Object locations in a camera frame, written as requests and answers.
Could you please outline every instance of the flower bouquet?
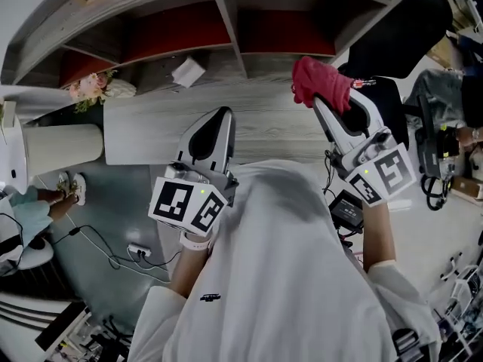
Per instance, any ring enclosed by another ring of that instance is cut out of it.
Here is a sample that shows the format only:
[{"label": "flower bouquet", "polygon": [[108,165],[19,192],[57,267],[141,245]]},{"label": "flower bouquet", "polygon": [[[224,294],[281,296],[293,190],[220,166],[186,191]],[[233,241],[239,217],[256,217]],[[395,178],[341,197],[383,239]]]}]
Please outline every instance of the flower bouquet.
[{"label": "flower bouquet", "polygon": [[96,103],[103,105],[106,98],[112,96],[108,86],[112,82],[115,72],[116,70],[111,70],[100,74],[90,74],[70,85],[70,96],[76,102],[75,113],[86,112]]}]

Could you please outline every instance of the power outlet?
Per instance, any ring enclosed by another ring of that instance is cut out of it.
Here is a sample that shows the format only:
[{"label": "power outlet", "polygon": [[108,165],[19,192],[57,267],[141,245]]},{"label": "power outlet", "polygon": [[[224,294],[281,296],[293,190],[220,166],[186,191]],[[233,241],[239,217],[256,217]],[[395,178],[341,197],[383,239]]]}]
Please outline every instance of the power outlet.
[{"label": "power outlet", "polygon": [[151,250],[149,248],[142,247],[142,246],[134,244],[134,243],[130,243],[128,245],[128,251],[132,252],[136,255],[138,254],[139,251],[141,251],[141,253],[144,252],[144,257],[146,257],[146,258],[151,256]]}]

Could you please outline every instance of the red shelf panel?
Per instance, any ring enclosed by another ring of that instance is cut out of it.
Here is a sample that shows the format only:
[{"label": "red shelf panel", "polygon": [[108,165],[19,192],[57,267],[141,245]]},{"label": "red shelf panel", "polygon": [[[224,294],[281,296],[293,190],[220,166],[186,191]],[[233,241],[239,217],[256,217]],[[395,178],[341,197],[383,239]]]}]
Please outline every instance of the red shelf panel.
[{"label": "red shelf panel", "polygon": [[66,51],[60,63],[59,87],[71,84],[92,72],[111,69],[115,64],[76,51]]},{"label": "red shelf panel", "polygon": [[334,42],[305,11],[240,11],[242,53],[335,55]]},{"label": "red shelf panel", "polygon": [[123,63],[175,51],[230,44],[215,2],[185,5],[130,24]]}]

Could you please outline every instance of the white sleeve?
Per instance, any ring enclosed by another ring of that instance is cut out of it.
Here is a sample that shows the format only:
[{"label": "white sleeve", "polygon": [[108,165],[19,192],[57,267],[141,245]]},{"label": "white sleeve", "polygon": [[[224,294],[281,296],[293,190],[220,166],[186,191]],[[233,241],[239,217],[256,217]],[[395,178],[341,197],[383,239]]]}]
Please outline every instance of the white sleeve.
[{"label": "white sleeve", "polygon": [[396,319],[388,318],[388,321],[402,321],[399,325],[414,330],[423,345],[432,345],[433,355],[439,353],[441,337],[431,308],[416,287],[399,271],[396,262],[374,264],[369,269],[368,277],[386,316],[393,317],[394,311],[398,316]]},{"label": "white sleeve", "polygon": [[165,287],[151,287],[134,331],[128,362],[162,360],[186,299]]}]

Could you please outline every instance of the red cloth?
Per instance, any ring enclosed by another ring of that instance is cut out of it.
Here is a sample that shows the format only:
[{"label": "red cloth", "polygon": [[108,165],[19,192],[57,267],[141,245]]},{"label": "red cloth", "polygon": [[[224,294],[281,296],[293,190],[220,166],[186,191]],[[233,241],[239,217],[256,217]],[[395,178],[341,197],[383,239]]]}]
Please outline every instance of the red cloth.
[{"label": "red cloth", "polygon": [[312,108],[314,95],[320,94],[339,115],[350,110],[350,88],[354,79],[341,75],[337,69],[312,57],[303,57],[292,70],[292,92],[295,103]]}]

